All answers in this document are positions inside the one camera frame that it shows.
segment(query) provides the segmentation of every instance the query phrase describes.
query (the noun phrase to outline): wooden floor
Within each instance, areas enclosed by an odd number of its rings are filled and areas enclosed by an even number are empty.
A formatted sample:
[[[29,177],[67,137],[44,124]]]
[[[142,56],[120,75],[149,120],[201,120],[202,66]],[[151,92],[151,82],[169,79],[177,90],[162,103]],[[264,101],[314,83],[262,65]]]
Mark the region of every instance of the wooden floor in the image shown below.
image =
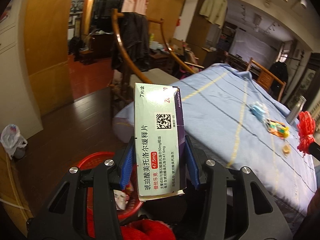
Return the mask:
[[[68,67],[73,99],[103,89],[112,81],[111,58],[95,59],[94,63],[84,65],[68,55]]]
[[[125,146],[112,132],[109,97],[105,88],[45,115],[44,130],[28,139],[16,167],[33,215],[70,167],[91,153]]]

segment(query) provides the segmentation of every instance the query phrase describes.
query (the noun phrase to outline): cardboard box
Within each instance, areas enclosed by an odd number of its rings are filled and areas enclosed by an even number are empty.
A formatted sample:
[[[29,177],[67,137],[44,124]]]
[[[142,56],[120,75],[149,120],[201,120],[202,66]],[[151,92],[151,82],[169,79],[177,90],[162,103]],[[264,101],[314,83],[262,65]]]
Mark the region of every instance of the cardboard box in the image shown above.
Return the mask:
[[[186,187],[180,89],[136,83],[134,93],[139,199],[179,195]]]
[[[217,58],[217,52],[212,51],[207,48],[201,48],[194,44],[189,44],[190,49],[195,54],[196,57],[199,58],[198,64],[200,66],[203,66],[205,68],[211,66],[213,63],[215,63]]]
[[[173,38],[170,45],[173,47],[175,53],[183,56],[183,41]]]

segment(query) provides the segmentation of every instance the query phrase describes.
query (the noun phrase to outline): small toy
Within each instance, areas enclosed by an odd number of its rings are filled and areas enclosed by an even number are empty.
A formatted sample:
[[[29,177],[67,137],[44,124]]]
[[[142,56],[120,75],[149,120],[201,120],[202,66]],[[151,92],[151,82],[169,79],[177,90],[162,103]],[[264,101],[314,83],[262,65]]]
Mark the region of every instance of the small toy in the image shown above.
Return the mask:
[[[268,128],[268,132],[272,133],[278,137],[281,138],[288,138],[290,133],[289,133],[289,127],[285,126],[284,123],[266,119],[266,125]]]
[[[291,148],[288,143],[282,147],[282,152],[284,153],[285,157],[287,157],[287,155],[291,152]]]
[[[250,106],[250,111],[260,122],[263,123],[265,121],[265,116],[268,110],[264,104],[262,105],[259,102],[255,102]]]

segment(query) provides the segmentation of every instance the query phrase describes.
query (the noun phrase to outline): red floor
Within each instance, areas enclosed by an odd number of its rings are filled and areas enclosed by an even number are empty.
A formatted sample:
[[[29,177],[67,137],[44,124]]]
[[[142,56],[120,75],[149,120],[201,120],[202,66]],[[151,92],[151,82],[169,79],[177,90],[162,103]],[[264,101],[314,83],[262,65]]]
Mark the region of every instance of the red floor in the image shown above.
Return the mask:
[[[70,83],[73,99],[107,87],[112,81],[111,58],[96,59],[95,63],[84,65],[73,61],[74,56],[68,55]]]

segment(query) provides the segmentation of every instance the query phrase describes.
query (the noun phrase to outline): blue gripper pad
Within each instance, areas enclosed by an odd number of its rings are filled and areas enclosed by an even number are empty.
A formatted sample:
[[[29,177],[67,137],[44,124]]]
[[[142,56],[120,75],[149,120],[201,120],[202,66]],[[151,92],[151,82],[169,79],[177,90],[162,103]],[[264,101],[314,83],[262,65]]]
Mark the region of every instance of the blue gripper pad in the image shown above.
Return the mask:
[[[186,141],[185,149],[186,149],[186,163],[187,163],[187,168],[189,171],[191,183],[193,186],[195,186],[196,189],[198,189],[200,186],[199,169],[187,141]]]
[[[120,187],[123,190],[125,186],[129,184],[132,168],[133,168],[133,162],[134,162],[134,143],[129,142],[130,148],[126,149],[128,151],[127,156],[124,160],[124,163],[121,167],[121,177],[120,177]]]

